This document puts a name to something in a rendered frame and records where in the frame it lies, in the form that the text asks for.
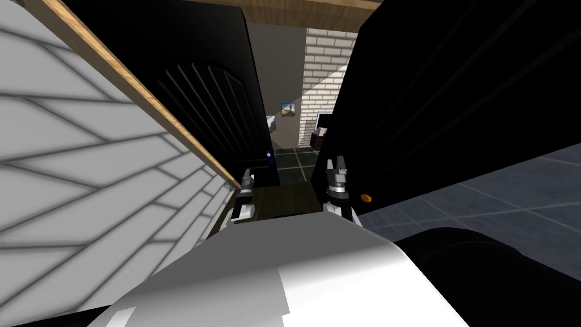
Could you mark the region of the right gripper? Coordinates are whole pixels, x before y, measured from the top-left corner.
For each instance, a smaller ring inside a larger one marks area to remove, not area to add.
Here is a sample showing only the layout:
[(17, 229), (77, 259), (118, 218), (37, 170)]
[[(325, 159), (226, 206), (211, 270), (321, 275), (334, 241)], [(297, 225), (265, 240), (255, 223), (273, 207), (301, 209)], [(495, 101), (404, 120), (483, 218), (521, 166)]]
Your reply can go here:
[(347, 182), (347, 168), (343, 156), (337, 156), (337, 169), (332, 159), (326, 161), (326, 177), (330, 186), (345, 186)]

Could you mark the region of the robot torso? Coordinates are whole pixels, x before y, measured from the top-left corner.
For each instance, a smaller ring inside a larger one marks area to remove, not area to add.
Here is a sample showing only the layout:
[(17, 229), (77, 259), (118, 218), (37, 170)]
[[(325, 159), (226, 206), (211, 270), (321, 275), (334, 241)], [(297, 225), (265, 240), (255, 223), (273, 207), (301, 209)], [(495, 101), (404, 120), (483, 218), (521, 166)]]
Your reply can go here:
[(391, 241), (329, 212), (225, 228), (88, 327), (468, 327)]

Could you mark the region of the dark desk with screen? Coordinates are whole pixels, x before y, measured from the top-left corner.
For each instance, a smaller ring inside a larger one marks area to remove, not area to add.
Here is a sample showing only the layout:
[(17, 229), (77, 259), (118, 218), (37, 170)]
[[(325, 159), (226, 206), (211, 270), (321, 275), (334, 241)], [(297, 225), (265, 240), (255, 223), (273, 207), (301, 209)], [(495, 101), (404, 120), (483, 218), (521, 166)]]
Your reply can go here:
[(310, 138), (310, 147), (319, 151), (322, 147), (325, 135), (331, 125), (332, 111), (319, 111), (315, 120), (315, 127)]

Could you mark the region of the black plain door leaf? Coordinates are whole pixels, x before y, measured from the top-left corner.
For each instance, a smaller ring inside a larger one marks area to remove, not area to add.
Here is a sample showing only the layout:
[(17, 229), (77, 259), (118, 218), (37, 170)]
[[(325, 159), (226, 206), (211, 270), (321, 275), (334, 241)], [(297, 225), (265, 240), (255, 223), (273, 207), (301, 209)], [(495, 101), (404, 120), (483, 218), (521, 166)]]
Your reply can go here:
[(327, 160), (343, 156), (362, 214), (578, 143), (581, 0), (384, 0), (311, 184), (326, 202)]

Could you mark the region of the black louvred door leaf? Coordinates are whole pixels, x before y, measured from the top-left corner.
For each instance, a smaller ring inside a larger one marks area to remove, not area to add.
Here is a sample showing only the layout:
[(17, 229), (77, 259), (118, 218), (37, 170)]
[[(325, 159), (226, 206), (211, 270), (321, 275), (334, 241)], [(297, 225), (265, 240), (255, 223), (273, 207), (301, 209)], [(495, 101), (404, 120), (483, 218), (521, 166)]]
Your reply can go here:
[(247, 24), (192, 0), (63, 0), (236, 180), (279, 185)]

